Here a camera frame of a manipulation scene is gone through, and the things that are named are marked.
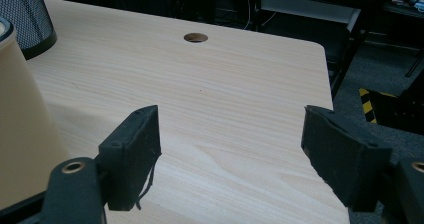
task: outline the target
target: desk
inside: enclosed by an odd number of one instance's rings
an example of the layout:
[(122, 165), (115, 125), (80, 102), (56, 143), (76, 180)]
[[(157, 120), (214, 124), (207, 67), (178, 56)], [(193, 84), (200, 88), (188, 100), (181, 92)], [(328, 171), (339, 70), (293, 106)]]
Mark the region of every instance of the desk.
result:
[[(28, 65), (72, 157), (159, 106), (154, 184), (142, 211), (109, 223), (348, 223), (300, 147), (304, 106), (332, 108), (321, 46), (45, 2), (58, 41)], [(192, 32), (209, 38), (185, 41)]]

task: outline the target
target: office chair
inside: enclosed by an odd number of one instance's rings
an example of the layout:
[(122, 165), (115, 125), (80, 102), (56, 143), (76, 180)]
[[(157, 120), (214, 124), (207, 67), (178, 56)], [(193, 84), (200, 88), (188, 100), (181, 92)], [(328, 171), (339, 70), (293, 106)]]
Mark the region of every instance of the office chair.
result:
[(384, 0), (255, 0), (255, 31), (325, 49), (333, 99)]

